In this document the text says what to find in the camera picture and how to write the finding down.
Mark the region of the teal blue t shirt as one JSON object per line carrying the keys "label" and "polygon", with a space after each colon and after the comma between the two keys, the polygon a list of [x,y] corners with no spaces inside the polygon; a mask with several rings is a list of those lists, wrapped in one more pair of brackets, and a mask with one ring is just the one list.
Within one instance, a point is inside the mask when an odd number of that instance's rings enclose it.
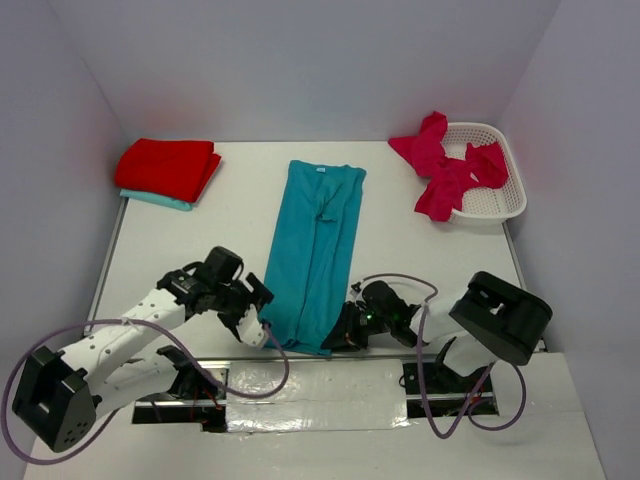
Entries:
{"label": "teal blue t shirt", "polygon": [[349,165],[289,163],[264,279],[274,299],[259,314],[287,351],[331,353],[322,344],[346,298],[365,178]]}

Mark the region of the mint green t shirt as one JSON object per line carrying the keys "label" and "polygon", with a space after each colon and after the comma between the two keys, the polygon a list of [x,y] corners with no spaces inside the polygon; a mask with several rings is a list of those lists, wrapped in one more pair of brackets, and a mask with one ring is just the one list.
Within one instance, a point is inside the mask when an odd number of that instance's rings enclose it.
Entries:
{"label": "mint green t shirt", "polygon": [[188,212],[193,209],[191,203],[151,192],[121,189],[119,194],[123,198],[138,200],[174,210]]}

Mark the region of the red t shirt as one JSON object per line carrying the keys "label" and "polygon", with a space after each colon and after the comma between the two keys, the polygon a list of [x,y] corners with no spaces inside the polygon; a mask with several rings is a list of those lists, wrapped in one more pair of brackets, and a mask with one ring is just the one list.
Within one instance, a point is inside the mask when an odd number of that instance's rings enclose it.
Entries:
{"label": "red t shirt", "polygon": [[117,187],[196,203],[221,156],[211,141],[138,139],[117,163]]}

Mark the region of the magenta pink t shirt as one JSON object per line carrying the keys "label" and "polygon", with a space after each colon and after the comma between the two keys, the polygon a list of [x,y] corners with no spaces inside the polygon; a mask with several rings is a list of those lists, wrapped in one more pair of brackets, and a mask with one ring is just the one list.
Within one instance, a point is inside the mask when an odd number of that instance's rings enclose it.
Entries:
{"label": "magenta pink t shirt", "polygon": [[508,168],[498,143],[466,146],[465,157],[445,153],[442,140],[448,131],[447,117],[437,111],[426,116],[414,136],[392,137],[388,145],[428,184],[414,211],[434,222],[446,222],[463,208],[464,194],[475,188],[499,189],[508,180]]}

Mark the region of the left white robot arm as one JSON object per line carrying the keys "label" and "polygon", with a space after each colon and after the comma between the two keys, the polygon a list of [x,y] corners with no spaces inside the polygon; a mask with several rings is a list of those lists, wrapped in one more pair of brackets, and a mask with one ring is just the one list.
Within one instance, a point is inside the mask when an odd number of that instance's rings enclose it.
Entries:
{"label": "left white robot arm", "polygon": [[39,346],[30,353],[11,410],[52,451],[65,452],[98,419],[141,397],[168,392],[184,398],[196,381],[211,382],[194,356],[175,343],[137,360],[156,338],[214,311],[240,342],[260,349],[267,335],[258,314],[273,298],[254,274],[206,283],[171,271],[114,324],[58,351]]}

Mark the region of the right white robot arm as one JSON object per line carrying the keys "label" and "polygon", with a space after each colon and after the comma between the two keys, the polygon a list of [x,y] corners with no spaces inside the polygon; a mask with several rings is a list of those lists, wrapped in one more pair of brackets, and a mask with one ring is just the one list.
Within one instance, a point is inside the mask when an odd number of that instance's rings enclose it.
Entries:
{"label": "right white robot arm", "polygon": [[362,351],[370,337],[381,334],[416,352],[439,344],[434,375],[447,391],[460,389],[477,371],[498,361],[527,365],[553,316],[547,302],[486,271],[475,273],[454,295],[441,297],[433,288],[419,303],[402,299],[388,278],[429,284],[399,273],[375,274],[352,284],[322,348]]}

